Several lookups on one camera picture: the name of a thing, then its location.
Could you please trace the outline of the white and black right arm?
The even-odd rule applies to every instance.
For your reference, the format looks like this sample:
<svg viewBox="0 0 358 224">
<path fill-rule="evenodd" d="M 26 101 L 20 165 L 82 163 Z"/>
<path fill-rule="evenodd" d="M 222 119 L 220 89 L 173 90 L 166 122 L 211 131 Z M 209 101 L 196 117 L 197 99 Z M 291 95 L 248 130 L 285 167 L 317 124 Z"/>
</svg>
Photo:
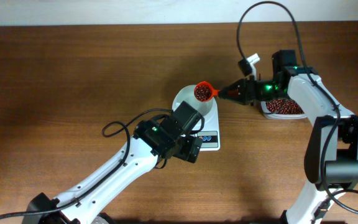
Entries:
<svg viewBox="0 0 358 224">
<path fill-rule="evenodd" d="M 313 126 L 306 149 L 307 181 L 296 202 L 282 213 L 281 223 L 320 223 L 333 204 L 358 214 L 339 201 L 358 194 L 358 116 L 325 88 L 313 67 L 298 64 L 294 50 L 272 55 L 273 78 L 256 80 L 247 59 L 239 62 L 245 77 L 219 91 L 218 97 L 241 105 L 288 98 Z"/>
</svg>

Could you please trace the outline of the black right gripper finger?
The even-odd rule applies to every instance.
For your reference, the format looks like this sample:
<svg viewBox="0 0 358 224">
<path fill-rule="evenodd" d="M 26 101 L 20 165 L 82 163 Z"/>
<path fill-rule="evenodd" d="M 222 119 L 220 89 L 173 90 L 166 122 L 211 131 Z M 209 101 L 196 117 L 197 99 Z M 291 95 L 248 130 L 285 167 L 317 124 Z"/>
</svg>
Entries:
<svg viewBox="0 0 358 224">
<path fill-rule="evenodd" d="M 228 100 L 233 103 L 237 103 L 239 105 L 246 105 L 247 100 L 244 96 L 236 94 L 236 95 L 227 95 L 227 94 L 219 94 L 218 97 L 222 100 Z"/>
<path fill-rule="evenodd" d="M 224 87 L 221 93 L 243 93 L 246 91 L 246 81 L 245 78 L 235 81 L 233 84 Z"/>
</svg>

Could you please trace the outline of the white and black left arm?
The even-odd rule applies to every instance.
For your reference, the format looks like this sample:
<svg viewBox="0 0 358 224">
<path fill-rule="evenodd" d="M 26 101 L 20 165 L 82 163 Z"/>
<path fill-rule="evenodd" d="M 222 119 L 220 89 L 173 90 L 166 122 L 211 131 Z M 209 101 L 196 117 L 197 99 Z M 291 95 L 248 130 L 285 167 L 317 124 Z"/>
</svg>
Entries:
<svg viewBox="0 0 358 224">
<path fill-rule="evenodd" d="M 49 199 L 41 193 L 28 205 L 23 223 L 92 223 L 118 194 L 160 162 L 197 160 L 202 140 L 194 127 L 204 118 L 182 102 L 168 114 L 141 121 L 121 150 L 71 189 Z"/>
</svg>

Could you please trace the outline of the red plastic scoop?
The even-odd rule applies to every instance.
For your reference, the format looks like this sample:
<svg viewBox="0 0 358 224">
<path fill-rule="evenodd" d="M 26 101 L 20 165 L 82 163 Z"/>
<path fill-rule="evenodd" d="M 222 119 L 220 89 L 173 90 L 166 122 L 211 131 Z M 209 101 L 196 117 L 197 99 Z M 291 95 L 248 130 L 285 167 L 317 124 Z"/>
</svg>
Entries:
<svg viewBox="0 0 358 224">
<path fill-rule="evenodd" d="M 200 102 L 207 102 L 218 96 L 219 90 L 214 89 L 212 84 L 203 81 L 198 83 L 194 89 L 194 96 Z"/>
</svg>

